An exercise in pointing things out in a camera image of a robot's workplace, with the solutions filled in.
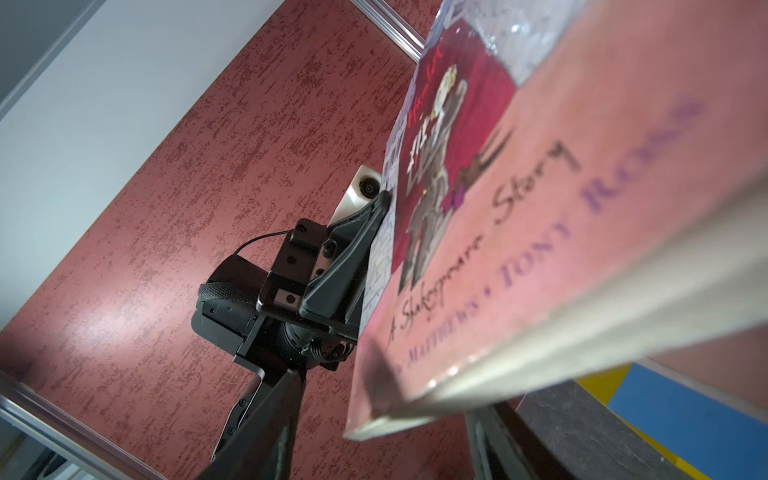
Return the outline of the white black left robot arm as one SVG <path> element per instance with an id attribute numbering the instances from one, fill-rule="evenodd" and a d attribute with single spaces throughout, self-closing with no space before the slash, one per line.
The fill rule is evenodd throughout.
<path id="1" fill-rule="evenodd" d="M 383 191 L 330 226 L 300 219 L 270 270 L 234 252 L 199 287 L 193 331 L 254 372 L 272 361 L 336 369 L 358 341 L 370 248 L 390 203 Z"/>

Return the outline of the pink Hamlet picture book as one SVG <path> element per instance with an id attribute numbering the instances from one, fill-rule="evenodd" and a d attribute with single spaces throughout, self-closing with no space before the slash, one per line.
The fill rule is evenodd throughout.
<path id="1" fill-rule="evenodd" d="M 763 1 L 446 1 L 387 145 L 344 435 L 767 320 Z"/>

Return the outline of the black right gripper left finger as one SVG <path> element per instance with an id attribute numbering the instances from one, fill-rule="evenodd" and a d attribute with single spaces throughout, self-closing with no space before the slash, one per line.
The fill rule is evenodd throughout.
<path id="1" fill-rule="evenodd" d="M 200 479 L 288 479 L 305 376 L 256 378 L 232 408 Z"/>

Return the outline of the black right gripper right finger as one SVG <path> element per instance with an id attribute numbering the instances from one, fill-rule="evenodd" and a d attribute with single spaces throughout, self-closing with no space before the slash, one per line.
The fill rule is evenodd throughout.
<path id="1" fill-rule="evenodd" d="M 476 479 L 575 479 L 509 403 L 465 412 Z"/>

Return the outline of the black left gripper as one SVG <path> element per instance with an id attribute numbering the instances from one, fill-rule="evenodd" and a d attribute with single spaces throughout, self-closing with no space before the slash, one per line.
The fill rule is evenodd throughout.
<path id="1" fill-rule="evenodd" d="M 380 192 L 330 226 L 301 219 L 291 230 L 257 236 L 233 258 L 260 275 L 255 316 L 234 362 L 249 370 L 322 367 L 335 371 L 358 340 L 371 244 L 391 204 Z M 260 240 L 283 242 L 269 270 L 241 256 Z"/>

